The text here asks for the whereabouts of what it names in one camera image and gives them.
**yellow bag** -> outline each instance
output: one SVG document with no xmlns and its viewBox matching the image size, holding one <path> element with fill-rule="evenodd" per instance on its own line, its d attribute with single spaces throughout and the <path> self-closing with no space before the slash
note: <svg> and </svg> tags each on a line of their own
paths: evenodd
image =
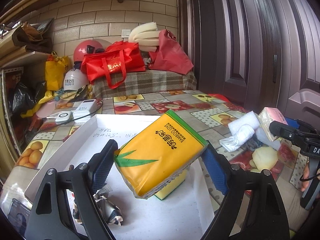
<svg viewBox="0 0 320 240">
<path fill-rule="evenodd" d="M 205 150 L 208 142 L 169 110 L 115 151 L 115 164 L 136 198 L 166 186 Z"/>
<path fill-rule="evenodd" d="M 41 107 L 41 105 L 42 105 L 43 103 L 48 102 L 48 101 L 50 101 L 50 100 L 52 100 L 52 99 L 54 99 L 54 94 L 53 94 L 53 92 L 50 91 L 50 90 L 47 90 L 47 91 L 45 92 L 45 94 L 44 94 L 44 97 L 41 98 L 41 99 L 39 100 L 39 102 L 36 103 L 36 105 L 35 105 L 32 109 L 28 110 L 25 114 L 20 114 L 20 116 L 21 116 L 22 118 L 26 118 L 26 117 L 31 117 L 31 116 L 33 116 L 34 113 L 40 109 L 40 107 Z"/>
<path fill-rule="evenodd" d="M 70 66 L 69 57 L 58 57 L 55 51 L 45 62 L 47 90 L 57 91 L 63 87 L 64 74 Z"/>
</svg>

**hand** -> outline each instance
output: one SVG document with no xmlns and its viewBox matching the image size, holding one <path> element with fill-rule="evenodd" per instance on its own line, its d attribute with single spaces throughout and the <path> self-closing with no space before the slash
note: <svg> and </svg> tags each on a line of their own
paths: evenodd
<svg viewBox="0 0 320 240">
<path fill-rule="evenodd" d="M 309 166 L 307 163 L 307 165 L 303 169 L 303 178 L 307 179 L 309 177 L 309 174 L 310 174 L 310 171 L 309 171 Z M 310 182 L 311 182 L 311 180 L 302 182 L 302 186 L 301 186 L 302 192 L 304 192 L 306 190 L 306 188 L 309 186 Z"/>
</svg>

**yellow sponge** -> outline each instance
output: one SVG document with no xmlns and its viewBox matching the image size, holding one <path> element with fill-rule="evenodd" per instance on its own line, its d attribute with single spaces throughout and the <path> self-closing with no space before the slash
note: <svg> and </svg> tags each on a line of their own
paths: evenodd
<svg viewBox="0 0 320 240">
<path fill-rule="evenodd" d="M 155 196 L 163 200 L 165 199 L 172 191 L 174 191 L 185 179 L 187 176 L 187 170 L 184 170 L 177 176 L 174 180 L 172 180 L 168 185 L 166 185 L 163 189 L 158 191 Z"/>
</svg>

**phone screen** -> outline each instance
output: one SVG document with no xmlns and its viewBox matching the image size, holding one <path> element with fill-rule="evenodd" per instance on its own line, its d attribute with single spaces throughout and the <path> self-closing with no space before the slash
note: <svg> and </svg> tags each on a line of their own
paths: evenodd
<svg viewBox="0 0 320 240">
<path fill-rule="evenodd" d="M 8 220 L 13 228 L 23 237 L 26 234 L 26 228 L 29 221 L 30 209 L 22 205 L 15 198 L 12 199 L 11 207 L 8 213 Z"/>
</svg>

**bamboo leaf print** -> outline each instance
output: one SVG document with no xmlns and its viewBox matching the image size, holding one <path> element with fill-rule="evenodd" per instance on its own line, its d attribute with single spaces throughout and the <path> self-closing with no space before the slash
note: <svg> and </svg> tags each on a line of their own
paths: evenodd
<svg viewBox="0 0 320 240">
<path fill-rule="evenodd" d="M 130 152 L 127 152 L 127 153 L 121 153 L 117 156 L 117 158 L 123 158 L 123 157 L 126 157 L 127 155 L 135 152 L 136 150 L 133 150 L 133 151 L 130 151 Z"/>
<path fill-rule="evenodd" d="M 115 162 L 119 167 L 134 167 L 147 163 L 156 162 L 158 160 L 135 160 L 135 159 L 126 159 L 126 158 L 116 158 Z"/>
<path fill-rule="evenodd" d="M 134 166 L 139 166 L 139 165 L 158 161 L 158 160 L 136 160 L 136 159 L 124 158 L 129 154 L 133 153 L 134 151 L 135 150 L 126 152 L 126 153 L 121 153 L 118 156 L 115 155 L 115 158 L 114 158 L 115 162 L 118 164 L 119 167 L 134 167 Z"/>
</svg>

